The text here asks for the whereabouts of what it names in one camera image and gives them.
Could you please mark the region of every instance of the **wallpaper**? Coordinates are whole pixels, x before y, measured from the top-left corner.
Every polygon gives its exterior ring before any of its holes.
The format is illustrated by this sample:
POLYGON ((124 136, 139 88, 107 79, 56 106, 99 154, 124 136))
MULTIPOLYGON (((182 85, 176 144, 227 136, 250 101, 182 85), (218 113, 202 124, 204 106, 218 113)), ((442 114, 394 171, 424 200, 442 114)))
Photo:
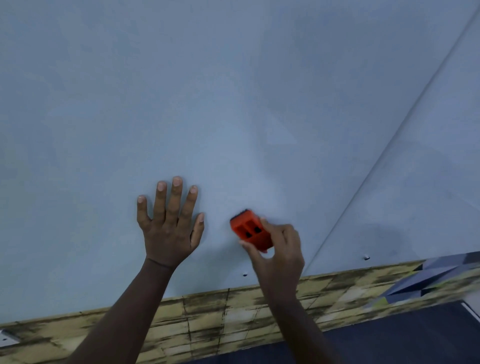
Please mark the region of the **wallpaper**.
MULTIPOLYGON (((480 252, 303 277, 297 297, 322 330, 457 300, 480 288, 480 252)), ((62 363, 108 308, 0 325, 21 343, 0 364, 62 363)), ((258 286, 165 299, 138 363, 181 363, 282 340, 258 286)))

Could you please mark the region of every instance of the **hand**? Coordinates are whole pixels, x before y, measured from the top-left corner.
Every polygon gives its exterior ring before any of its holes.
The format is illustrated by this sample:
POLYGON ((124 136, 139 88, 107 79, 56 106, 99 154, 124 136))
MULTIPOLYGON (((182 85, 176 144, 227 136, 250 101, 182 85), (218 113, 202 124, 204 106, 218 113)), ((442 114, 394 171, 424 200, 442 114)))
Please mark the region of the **hand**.
POLYGON ((196 186, 190 188, 180 212, 182 184, 180 177, 173 178, 166 210, 167 184, 164 181, 157 184, 153 219, 147 214, 145 196, 137 199, 137 222, 144 232, 146 257, 172 271, 197 248, 204 231, 204 213, 197 216, 192 230, 193 208, 198 195, 196 186))
POLYGON ((254 245, 240 241, 252 260, 260 288, 271 305, 291 303, 297 299, 297 285, 305 265, 300 236, 291 225, 272 225, 264 218, 262 225, 272 236, 275 255, 265 259, 254 245))

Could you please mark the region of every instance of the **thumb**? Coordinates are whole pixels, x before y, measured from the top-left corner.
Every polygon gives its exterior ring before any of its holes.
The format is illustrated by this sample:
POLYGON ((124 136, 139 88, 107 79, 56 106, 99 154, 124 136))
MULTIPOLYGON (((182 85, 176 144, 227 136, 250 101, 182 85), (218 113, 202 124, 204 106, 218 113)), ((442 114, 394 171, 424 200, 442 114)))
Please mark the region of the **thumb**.
POLYGON ((244 242, 243 240, 240 240, 240 245, 245 249, 247 252, 248 256, 250 257, 250 260, 252 261, 252 265, 255 268, 255 266, 264 259, 261 255, 260 252, 258 251, 257 248, 255 248, 255 245, 244 242))

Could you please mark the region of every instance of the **floor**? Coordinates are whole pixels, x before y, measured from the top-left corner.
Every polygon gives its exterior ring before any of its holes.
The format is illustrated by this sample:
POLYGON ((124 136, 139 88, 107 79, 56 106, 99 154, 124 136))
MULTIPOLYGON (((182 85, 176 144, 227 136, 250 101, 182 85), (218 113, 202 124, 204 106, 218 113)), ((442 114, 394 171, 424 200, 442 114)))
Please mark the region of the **floor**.
MULTIPOLYGON (((461 301, 325 333, 346 364, 480 363, 480 323, 461 301)), ((194 364, 295 363, 284 342, 209 357, 194 364)))

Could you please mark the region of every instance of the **right hand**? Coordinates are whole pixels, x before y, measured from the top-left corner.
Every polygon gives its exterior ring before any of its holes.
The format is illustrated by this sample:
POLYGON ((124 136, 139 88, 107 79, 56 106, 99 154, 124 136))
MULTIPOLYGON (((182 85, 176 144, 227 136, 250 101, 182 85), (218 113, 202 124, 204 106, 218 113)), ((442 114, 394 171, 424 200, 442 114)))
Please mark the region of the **right hand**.
POLYGON ((275 255, 266 259, 250 243, 240 241, 252 260, 260 288, 269 305, 291 303, 297 299, 297 285, 305 261, 300 249, 300 236, 292 225, 273 225, 261 219, 272 236, 275 255))

